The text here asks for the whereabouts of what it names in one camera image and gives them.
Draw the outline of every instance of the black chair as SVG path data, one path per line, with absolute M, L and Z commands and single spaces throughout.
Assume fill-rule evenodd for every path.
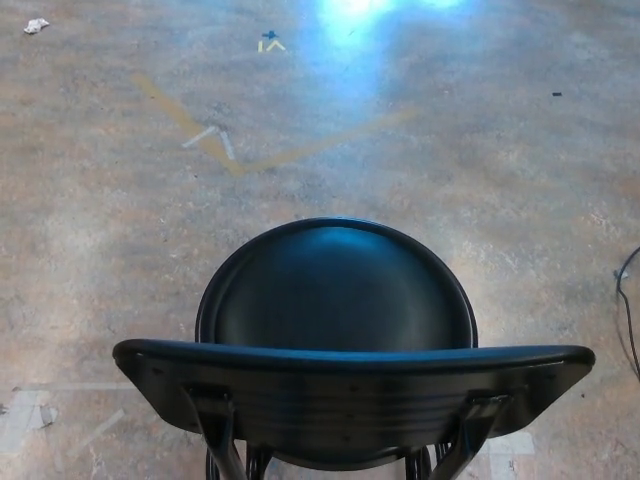
M 165 421 L 203 434 L 207 478 L 228 480 L 264 478 L 272 457 L 334 471 L 404 458 L 407 479 L 453 479 L 595 362 L 577 346 L 476 348 L 469 300 L 442 261 L 340 218 L 234 253 L 205 291 L 196 342 L 127 340 L 113 355 Z M 245 469 L 234 439 L 247 442 Z

